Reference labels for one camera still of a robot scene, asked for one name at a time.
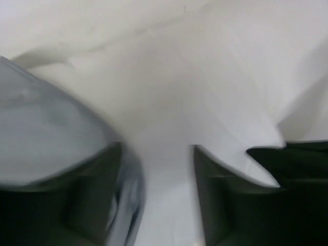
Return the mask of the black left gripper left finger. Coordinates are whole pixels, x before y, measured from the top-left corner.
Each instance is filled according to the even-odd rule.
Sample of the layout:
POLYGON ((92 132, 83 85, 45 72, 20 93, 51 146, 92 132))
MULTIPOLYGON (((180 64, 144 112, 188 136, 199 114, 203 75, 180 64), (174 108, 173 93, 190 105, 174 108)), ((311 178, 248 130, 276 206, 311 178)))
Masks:
POLYGON ((122 144, 26 186, 1 185, 1 245, 104 245, 122 144))

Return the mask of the grey pillowcase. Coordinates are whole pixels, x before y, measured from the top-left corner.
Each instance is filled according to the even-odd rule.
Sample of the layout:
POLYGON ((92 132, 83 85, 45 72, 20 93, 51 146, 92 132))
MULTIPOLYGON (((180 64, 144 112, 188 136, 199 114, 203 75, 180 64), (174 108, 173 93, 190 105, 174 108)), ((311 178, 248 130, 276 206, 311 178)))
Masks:
POLYGON ((115 142, 122 156, 104 245, 134 245, 146 203, 138 156, 79 100, 1 58, 1 185, 49 178, 115 142))

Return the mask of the white pillow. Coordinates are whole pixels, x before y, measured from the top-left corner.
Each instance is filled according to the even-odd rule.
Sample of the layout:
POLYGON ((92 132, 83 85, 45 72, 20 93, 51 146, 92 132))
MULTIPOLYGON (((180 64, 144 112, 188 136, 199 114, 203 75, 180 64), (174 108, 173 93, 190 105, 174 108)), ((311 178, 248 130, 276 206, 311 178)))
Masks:
POLYGON ((198 245, 187 146, 327 139, 327 1, 1 1, 1 54, 81 97, 145 162, 137 245, 198 245))

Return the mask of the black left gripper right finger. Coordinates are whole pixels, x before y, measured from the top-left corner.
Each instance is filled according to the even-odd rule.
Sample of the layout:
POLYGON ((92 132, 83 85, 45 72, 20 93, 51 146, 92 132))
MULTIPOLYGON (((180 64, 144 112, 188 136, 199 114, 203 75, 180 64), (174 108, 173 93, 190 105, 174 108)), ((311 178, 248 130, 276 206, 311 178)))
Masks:
POLYGON ((247 155, 279 186, 259 185, 193 147, 205 244, 327 245, 327 142, 253 147, 247 155))

